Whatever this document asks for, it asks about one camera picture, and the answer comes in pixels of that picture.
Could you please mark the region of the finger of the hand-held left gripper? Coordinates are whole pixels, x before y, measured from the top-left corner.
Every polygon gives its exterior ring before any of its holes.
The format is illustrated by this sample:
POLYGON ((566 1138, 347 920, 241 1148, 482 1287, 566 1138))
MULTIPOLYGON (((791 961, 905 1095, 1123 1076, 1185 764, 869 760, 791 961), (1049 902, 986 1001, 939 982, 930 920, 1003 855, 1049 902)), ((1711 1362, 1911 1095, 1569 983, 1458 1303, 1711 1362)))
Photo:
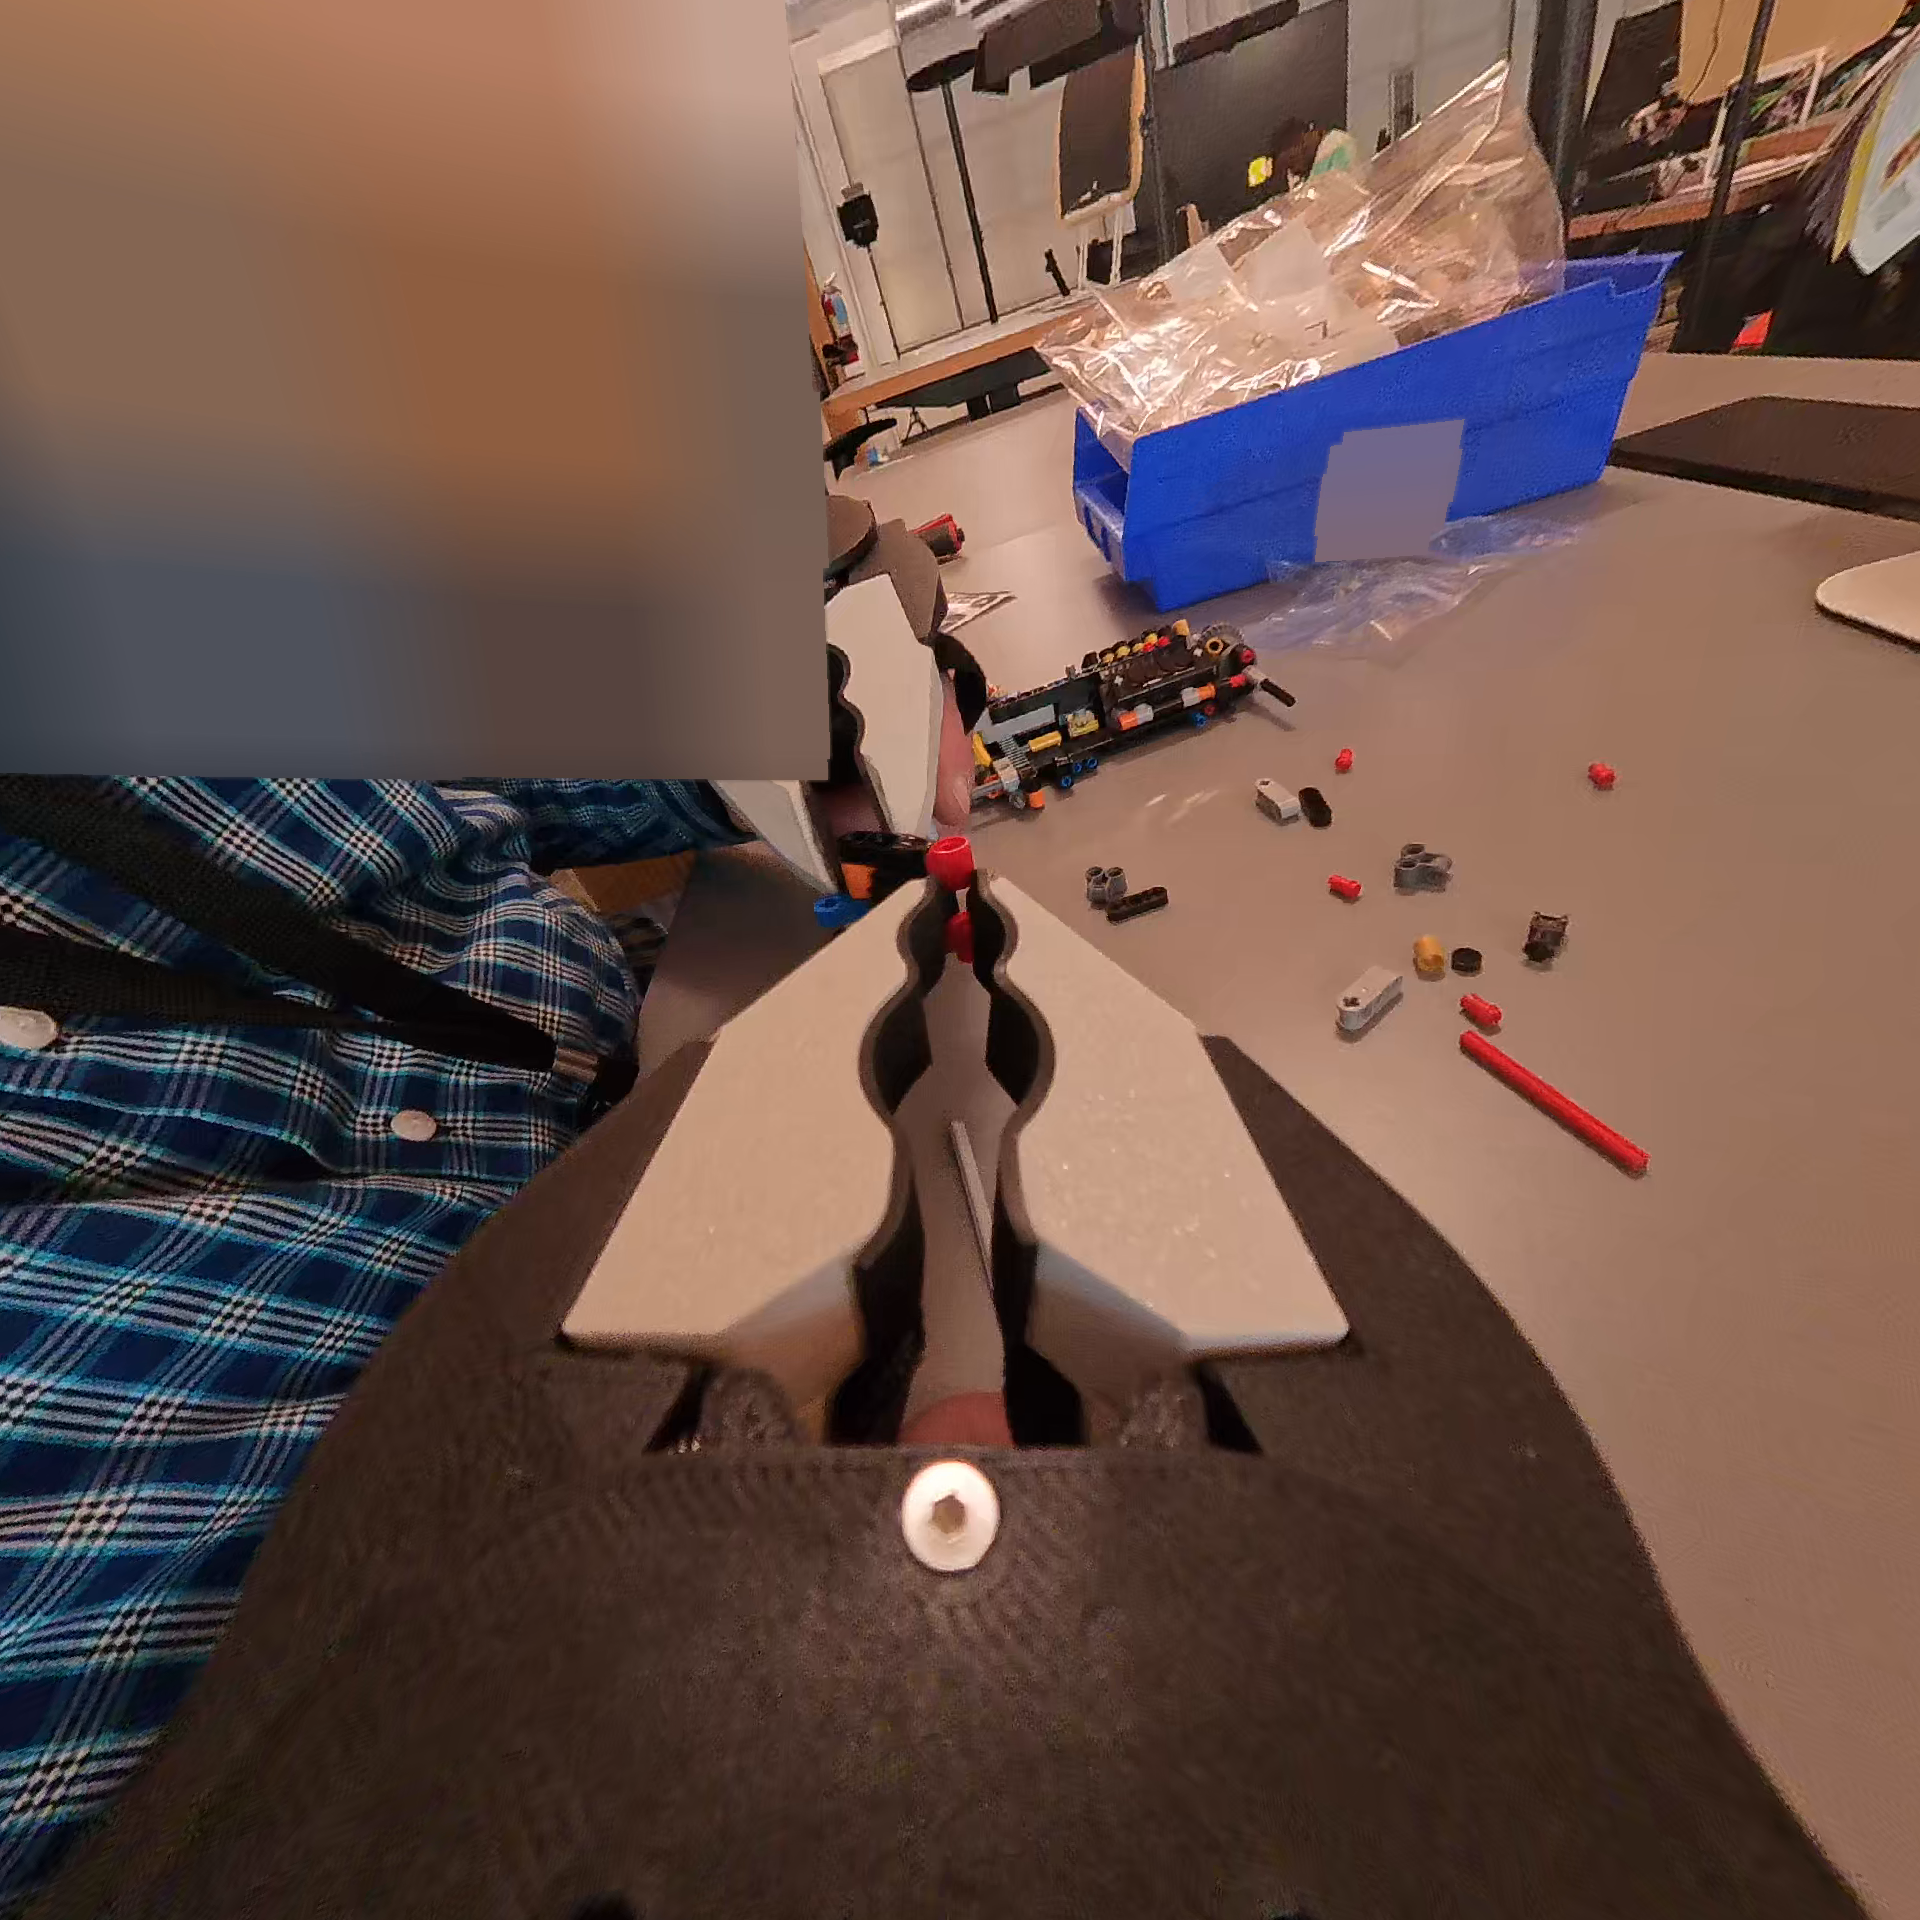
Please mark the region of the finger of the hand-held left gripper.
POLYGON ((816 897, 842 887, 834 834, 805 783, 710 783, 728 818, 758 839, 816 897))
POLYGON ((859 786, 881 831, 926 836, 941 795, 943 673, 887 579, 825 608, 830 788, 859 786))

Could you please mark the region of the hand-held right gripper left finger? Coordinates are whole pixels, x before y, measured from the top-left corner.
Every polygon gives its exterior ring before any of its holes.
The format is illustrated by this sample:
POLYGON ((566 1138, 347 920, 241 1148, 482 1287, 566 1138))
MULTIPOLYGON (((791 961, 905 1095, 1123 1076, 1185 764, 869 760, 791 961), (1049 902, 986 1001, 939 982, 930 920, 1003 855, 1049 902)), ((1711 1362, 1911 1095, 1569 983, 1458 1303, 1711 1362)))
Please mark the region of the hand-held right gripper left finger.
POLYGON ((849 1442, 897 1439, 926 1231, 895 1119, 930 1065, 943 892, 907 883, 710 1040, 560 1330, 760 1375, 849 1442))

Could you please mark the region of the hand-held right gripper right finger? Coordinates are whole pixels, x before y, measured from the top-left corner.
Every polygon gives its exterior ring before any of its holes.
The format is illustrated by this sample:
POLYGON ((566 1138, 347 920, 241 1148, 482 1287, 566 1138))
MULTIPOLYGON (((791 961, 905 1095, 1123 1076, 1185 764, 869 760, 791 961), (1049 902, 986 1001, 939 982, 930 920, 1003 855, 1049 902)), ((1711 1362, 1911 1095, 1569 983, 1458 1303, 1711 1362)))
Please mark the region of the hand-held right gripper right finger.
POLYGON ((1000 876, 969 898, 998 1132, 992 1300, 1024 1448, 1350 1330, 1206 1039, 1000 876))

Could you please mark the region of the black lego gear assembly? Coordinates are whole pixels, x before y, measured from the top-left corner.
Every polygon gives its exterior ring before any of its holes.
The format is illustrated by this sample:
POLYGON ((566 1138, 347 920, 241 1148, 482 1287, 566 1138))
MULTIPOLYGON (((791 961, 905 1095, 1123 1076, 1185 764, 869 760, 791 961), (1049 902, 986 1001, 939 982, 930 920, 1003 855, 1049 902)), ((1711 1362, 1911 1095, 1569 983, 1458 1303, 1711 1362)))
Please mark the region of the black lego gear assembly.
POLYGON ((930 880, 955 902, 943 924, 946 952, 962 963, 973 963, 969 898, 976 863, 967 836, 926 839, 907 832, 849 831, 837 836, 834 854, 842 886, 837 894, 821 897, 810 905, 821 930, 849 929, 879 902, 930 880))

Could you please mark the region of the long grey lego axle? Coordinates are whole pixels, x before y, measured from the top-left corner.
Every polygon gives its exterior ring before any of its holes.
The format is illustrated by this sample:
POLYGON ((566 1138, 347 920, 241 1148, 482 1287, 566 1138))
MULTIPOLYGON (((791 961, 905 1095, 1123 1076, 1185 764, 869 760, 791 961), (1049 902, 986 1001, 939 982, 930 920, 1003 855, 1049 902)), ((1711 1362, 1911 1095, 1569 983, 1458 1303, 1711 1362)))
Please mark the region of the long grey lego axle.
POLYGON ((967 1207, 967 1223, 976 1247, 979 1283, 992 1297, 994 1283, 994 1212, 989 1188, 967 1124, 960 1119, 946 1123, 950 1163, 967 1207))

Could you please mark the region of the long red lego axle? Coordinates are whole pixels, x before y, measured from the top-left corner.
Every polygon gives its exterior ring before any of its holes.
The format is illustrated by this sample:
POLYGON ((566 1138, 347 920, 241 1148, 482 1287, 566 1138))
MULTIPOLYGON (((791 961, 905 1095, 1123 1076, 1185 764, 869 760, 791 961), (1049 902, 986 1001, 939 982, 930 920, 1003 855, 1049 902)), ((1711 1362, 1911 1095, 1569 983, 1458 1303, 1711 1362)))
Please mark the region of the long red lego axle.
POLYGON ((1632 1143, 1616 1127, 1578 1107, 1568 1092, 1547 1083, 1541 1074, 1517 1064, 1481 1031, 1462 1031, 1455 1039, 1458 1052, 1490 1074, 1501 1088, 1527 1103, 1535 1114, 1581 1140, 1591 1152, 1607 1159, 1626 1178, 1648 1172, 1648 1152, 1632 1143))

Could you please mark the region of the blue plastic bin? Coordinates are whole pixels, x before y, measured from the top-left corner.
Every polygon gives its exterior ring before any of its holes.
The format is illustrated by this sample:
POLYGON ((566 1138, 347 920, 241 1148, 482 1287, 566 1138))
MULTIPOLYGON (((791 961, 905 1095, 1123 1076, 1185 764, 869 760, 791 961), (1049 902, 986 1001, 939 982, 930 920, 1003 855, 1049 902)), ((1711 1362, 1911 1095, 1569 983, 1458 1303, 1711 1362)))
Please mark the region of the blue plastic bin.
POLYGON ((1442 521, 1584 489, 1607 464, 1674 254, 1577 258, 1543 303, 1458 327, 1298 388, 1152 435, 1126 463, 1075 418, 1071 512, 1107 569, 1159 611, 1315 561, 1328 459, 1367 450, 1363 503, 1409 479, 1413 443, 1446 431, 1442 521))

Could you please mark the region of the black studio light stand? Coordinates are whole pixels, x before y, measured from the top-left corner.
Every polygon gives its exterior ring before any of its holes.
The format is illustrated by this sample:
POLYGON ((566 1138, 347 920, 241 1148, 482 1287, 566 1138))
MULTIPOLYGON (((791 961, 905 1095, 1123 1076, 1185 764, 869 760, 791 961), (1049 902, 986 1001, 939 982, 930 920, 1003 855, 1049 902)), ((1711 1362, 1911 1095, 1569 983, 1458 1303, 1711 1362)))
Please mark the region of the black studio light stand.
POLYGON ((965 313, 1082 286, 1142 185, 1139 6, 895 6, 894 27, 965 313))

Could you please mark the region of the clear plastic bag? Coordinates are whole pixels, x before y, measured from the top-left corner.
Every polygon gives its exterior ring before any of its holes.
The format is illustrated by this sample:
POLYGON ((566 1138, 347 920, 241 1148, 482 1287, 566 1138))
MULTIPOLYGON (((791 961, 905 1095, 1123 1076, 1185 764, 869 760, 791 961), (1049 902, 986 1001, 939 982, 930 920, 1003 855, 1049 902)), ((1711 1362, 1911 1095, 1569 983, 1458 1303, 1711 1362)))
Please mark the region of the clear plastic bag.
POLYGON ((1578 518, 1547 508, 1461 519, 1414 558, 1289 567, 1232 623, 1262 656, 1400 656, 1432 623, 1578 535, 1578 518))

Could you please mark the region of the pile of clear plastic bags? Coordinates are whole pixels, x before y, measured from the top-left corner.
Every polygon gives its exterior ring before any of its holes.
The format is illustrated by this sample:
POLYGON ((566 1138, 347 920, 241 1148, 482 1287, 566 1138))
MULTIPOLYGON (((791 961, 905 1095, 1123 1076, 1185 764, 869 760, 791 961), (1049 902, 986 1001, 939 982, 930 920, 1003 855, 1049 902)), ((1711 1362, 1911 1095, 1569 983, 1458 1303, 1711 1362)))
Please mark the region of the pile of clear plastic bags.
POLYGON ((1309 175, 1040 339, 1102 443, 1277 398, 1565 286, 1565 223, 1507 65, 1369 161, 1309 175))

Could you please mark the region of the person's plaid shirt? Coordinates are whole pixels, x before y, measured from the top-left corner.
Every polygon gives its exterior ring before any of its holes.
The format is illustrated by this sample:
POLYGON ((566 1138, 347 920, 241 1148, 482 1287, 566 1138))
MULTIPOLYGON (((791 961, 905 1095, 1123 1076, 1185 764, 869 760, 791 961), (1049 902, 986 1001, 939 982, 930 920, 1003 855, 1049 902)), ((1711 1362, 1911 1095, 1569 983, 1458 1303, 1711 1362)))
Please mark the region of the person's plaid shirt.
POLYGON ((383 1337, 632 1087, 557 874, 744 836, 705 783, 3 777, 3 1916, 383 1337))

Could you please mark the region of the large black monitor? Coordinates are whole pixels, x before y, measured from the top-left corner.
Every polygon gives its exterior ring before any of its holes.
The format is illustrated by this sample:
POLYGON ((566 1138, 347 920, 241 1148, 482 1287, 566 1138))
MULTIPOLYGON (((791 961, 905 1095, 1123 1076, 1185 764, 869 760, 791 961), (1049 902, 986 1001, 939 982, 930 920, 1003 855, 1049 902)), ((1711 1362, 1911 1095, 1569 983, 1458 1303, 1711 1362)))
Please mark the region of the large black monitor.
POLYGON ((1217 227, 1279 190, 1253 182, 1274 161, 1286 122, 1320 130, 1349 119, 1349 6, 1270 6, 1202 36, 1146 83, 1146 116, 1167 206, 1217 227))

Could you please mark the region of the wooden table with black legs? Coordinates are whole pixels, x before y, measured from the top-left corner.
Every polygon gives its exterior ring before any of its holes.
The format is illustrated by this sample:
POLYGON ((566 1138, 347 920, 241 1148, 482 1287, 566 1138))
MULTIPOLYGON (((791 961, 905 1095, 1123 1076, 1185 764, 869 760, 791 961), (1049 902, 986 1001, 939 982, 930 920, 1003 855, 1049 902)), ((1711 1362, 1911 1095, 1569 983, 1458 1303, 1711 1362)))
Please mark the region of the wooden table with black legs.
POLYGON ((1736 184, 1717 235, 1711 192, 1584 214, 1573 258, 1674 254, 1648 347, 1745 358, 1914 360, 1914 241, 1863 271, 1841 241, 1841 214, 1865 119, 1835 124, 1819 146, 1763 162, 1736 184))

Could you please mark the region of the dark flat box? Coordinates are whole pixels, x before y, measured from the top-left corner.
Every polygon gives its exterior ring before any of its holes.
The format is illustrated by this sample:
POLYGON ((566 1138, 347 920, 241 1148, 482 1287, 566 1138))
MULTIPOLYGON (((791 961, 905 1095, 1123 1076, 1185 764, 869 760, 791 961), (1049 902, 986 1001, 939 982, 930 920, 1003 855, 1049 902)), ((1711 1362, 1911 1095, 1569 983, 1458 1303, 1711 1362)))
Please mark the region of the dark flat box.
POLYGON ((1619 438, 1607 464, 1918 521, 1918 410, 1911 404, 1739 398, 1619 438))

